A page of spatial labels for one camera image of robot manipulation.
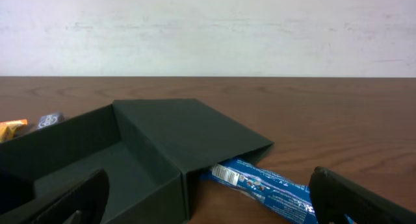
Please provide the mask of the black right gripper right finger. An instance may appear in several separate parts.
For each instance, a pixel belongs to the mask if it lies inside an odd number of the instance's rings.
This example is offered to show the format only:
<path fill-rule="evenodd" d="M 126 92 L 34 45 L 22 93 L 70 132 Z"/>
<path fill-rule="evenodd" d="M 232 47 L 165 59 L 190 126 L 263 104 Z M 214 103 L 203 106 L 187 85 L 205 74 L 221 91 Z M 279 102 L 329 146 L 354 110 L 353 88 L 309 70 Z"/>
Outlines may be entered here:
<path fill-rule="evenodd" d="M 415 224 L 414 212 L 324 167 L 314 169 L 309 189 L 320 224 Z"/>

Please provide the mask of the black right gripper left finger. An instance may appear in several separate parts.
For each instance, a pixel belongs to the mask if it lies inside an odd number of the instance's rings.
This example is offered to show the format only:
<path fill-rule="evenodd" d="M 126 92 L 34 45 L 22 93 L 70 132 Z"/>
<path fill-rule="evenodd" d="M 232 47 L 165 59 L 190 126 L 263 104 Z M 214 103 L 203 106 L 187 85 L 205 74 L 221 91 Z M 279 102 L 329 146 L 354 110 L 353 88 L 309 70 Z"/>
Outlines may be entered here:
<path fill-rule="evenodd" d="M 1 215 L 2 224 L 100 223 L 109 197 L 104 169 Z"/>

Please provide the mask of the blue cookie roll pack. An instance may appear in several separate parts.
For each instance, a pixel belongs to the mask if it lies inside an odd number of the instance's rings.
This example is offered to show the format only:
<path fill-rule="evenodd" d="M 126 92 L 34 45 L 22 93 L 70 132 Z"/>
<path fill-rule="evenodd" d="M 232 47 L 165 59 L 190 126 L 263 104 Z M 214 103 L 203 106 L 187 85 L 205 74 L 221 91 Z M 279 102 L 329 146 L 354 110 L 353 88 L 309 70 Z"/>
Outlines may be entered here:
<path fill-rule="evenodd" d="M 318 223 L 308 186 L 257 168 L 241 158 L 231 158 L 211 166 L 201 174 L 201 179 L 238 190 L 291 223 Z"/>

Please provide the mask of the black cardboard box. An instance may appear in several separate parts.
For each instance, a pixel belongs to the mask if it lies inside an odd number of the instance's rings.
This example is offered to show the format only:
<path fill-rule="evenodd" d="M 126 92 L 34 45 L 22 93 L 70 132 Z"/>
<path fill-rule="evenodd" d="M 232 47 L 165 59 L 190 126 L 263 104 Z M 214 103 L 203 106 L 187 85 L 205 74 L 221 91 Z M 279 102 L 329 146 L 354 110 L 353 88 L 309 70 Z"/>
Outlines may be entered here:
<path fill-rule="evenodd" d="M 118 100 L 1 144 L 1 213 L 102 169 L 103 223 L 184 223 L 205 169 L 272 142 L 195 99 Z"/>

